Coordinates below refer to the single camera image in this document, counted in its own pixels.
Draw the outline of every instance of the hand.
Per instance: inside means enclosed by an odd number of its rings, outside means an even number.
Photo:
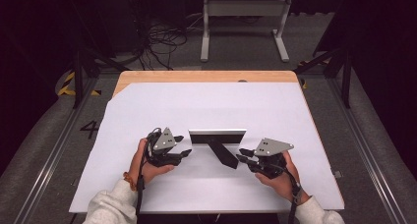
[[[282,155],[285,158],[288,171],[292,174],[292,176],[294,176],[295,180],[300,183],[300,177],[298,175],[297,168],[295,167],[294,163],[292,163],[291,156],[289,155],[288,151],[283,151]],[[277,194],[292,202],[292,184],[288,174],[284,172],[274,179],[269,179],[261,173],[256,173],[255,176],[261,181],[262,184],[272,187]],[[309,198],[310,197],[303,190],[301,194],[301,200],[298,204],[300,205],[304,203]]]
[[[132,158],[131,166],[129,169],[129,176],[132,178],[135,185],[138,183],[139,166],[141,164],[142,154],[144,153],[144,148],[147,144],[147,141],[147,139],[141,139],[138,145],[138,150]],[[174,169],[174,165],[155,167],[146,161],[147,159],[144,158],[145,165],[142,168],[142,175],[144,176],[145,184],[148,184],[157,175],[165,174]]]

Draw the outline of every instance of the white tabletop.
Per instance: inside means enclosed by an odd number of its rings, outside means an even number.
[[[171,152],[192,148],[172,172],[144,191],[141,213],[283,212],[290,203],[262,185],[246,164],[222,165],[208,146],[191,145],[189,129],[247,129],[239,147],[262,138],[294,144],[301,184],[324,209],[344,202],[298,83],[129,84],[109,101],[70,212],[87,212],[101,190],[112,190],[130,166],[138,141],[154,128],[184,136]]]

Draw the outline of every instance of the bracelet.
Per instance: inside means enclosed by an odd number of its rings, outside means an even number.
[[[136,184],[133,182],[131,176],[129,176],[129,173],[124,172],[123,177],[125,178],[124,180],[130,184],[132,192],[136,192]]]

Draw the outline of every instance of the person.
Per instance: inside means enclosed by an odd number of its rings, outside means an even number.
[[[111,192],[101,191],[90,202],[85,224],[90,223],[137,223],[136,206],[137,192],[134,191],[138,180],[139,167],[142,159],[144,147],[147,139],[141,139],[138,150],[132,158],[129,172],[125,172],[124,179],[119,180]],[[282,152],[286,160],[288,171],[294,176],[299,183],[300,178],[291,156],[287,151]],[[174,169],[173,165],[165,165],[155,167],[149,163],[143,166],[142,174],[145,180],[145,186],[156,176],[165,174]],[[285,199],[292,202],[292,185],[289,176],[283,173],[279,177],[269,179],[268,177],[256,173],[256,178],[266,186],[274,189],[274,191]],[[314,196],[309,196],[302,191],[301,199],[298,203],[296,218],[302,224],[319,224],[319,223],[344,223],[341,216],[335,211],[324,211]]]

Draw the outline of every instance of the white sleeve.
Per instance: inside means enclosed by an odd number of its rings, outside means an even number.
[[[112,192],[101,191],[89,202],[88,213],[84,223],[123,223],[136,224],[136,207],[138,198],[132,192],[130,184],[124,180],[116,183]]]
[[[340,214],[335,211],[324,211],[313,196],[297,206],[295,217],[301,224],[344,224]]]

